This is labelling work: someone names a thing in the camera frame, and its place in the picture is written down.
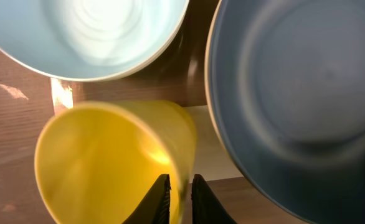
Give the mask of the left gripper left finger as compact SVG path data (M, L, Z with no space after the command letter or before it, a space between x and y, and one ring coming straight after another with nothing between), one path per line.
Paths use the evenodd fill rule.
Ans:
M171 183L161 174L123 224L169 224Z

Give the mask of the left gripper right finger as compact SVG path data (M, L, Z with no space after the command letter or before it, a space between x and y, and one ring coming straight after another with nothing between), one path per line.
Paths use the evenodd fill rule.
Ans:
M194 175L191 201L193 224L237 224L200 174Z

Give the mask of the yellow plastic cup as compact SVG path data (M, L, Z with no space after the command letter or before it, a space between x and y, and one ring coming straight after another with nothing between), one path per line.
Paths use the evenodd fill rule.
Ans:
M57 223L123 223L167 174L169 222L180 223L196 146L194 121L171 101L86 101L44 126L36 182Z

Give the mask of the light blue plastic bowl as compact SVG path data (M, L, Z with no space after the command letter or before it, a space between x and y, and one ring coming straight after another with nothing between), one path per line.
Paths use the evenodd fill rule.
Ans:
M0 51L47 77L119 79L168 48L188 5L187 0L0 0Z

